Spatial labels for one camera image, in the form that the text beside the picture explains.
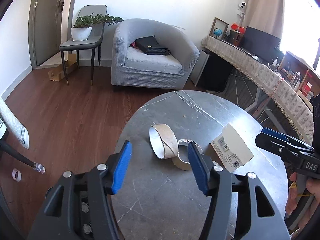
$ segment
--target white flower pot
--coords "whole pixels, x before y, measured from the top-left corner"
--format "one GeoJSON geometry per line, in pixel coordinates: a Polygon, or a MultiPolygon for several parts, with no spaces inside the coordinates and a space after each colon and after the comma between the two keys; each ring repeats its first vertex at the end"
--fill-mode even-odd
{"type": "Polygon", "coordinates": [[[85,41],[91,33],[92,27],[88,28],[71,28],[71,36],[73,41],[85,41]]]}

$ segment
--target white camera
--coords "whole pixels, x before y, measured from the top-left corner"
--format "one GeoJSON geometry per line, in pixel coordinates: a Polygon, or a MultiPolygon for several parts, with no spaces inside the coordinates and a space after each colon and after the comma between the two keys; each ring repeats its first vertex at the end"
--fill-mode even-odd
{"type": "Polygon", "coordinates": [[[244,8],[246,5],[247,5],[246,2],[241,2],[241,3],[239,3],[239,7],[240,7],[240,8],[244,8]]]}

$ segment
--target blue gripper pad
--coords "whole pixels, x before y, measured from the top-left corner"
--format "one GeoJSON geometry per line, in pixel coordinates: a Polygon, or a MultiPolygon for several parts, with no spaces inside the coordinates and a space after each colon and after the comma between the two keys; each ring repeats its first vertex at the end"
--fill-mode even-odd
{"type": "Polygon", "coordinates": [[[195,176],[198,184],[198,188],[203,192],[204,195],[206,195],[209,191],[208,180],[210,178],[210,171],[205,165],[202,156],[192,143],[189,143],[188,145],[188,159],[193,175],[195,176]]]}
{"type": "Polygon", "coordinates": [[[285,141],[285,142],[288,141],[287,137],[286,137],[283,133],[279,133],[279,132],[274,131],[274,130],[271,130],[271,129],[269,129],[269,128],[263,128],[263,129],[261,130],[261,132],[262,132],[262,133],[265,133],[265,134],[268,134],[268,135],[270,135],[270,136],[273,136],[273,137],[275,137],[275,138],[278,138],[278,139],[280,139],[280,140],[283,140],[283,141],[285,141]]]}
{"type": "Polygon", "coordinates": [[[132,144],[126,141],[120,152],[120,158],[114,169],[113,184],[111,190],[113,194],[117,194],[118,190],[121,189],[124,180],[125,173],[127,171],[132,154],[132,144]]]}

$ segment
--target door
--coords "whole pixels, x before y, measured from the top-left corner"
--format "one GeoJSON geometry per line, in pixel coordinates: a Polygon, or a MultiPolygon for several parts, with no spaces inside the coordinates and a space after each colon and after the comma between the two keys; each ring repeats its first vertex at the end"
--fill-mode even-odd
{"type": "Polygon", "coordinates": [[[30,9],[31,45],[33,67],[39,66],[59,52],[61,20],[64,0],[33,0],[30,9]]]}

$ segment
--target computer monitor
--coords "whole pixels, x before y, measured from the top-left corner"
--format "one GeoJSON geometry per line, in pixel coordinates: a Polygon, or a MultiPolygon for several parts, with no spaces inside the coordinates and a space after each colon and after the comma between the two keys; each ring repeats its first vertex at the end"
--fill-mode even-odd
{"type": "Polygon", "coordinates": [[[275,48],[278,48],[279,43],[279,38],[252,27],[247,27],[240,42],[240,47],[256,55],[263,63],[272,64],[277,57],[275,48]]]}

